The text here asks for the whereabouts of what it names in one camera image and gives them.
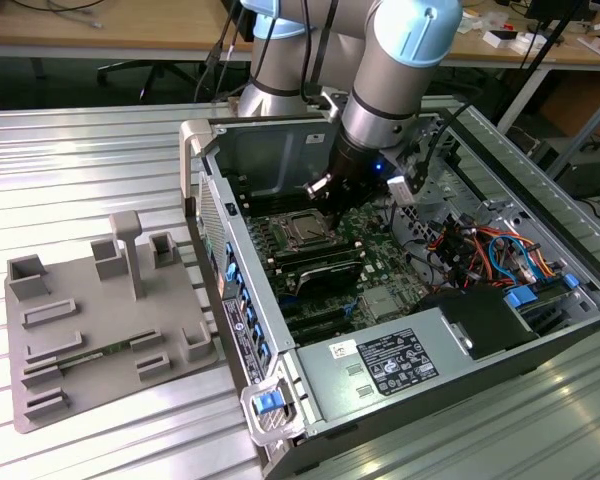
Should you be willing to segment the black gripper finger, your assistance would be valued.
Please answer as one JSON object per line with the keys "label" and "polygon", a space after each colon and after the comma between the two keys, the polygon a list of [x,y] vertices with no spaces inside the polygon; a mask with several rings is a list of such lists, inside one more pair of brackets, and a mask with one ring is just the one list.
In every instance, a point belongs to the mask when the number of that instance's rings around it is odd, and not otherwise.
{"label": "black gripper finger", "polygon": [[311,205],[318,210],[334,210],[337,206],[337,185],[330,173],[304,186]]}
{"label": "black gripper finger", "polygon": [[359,208],[364,204],[372,201],[375,198],[375,193],[372,189],[347,189],[341,188],[330,196],[331,199],[331,214],[330,214],[330,229],[335,230],[343,216],[351,209]]}

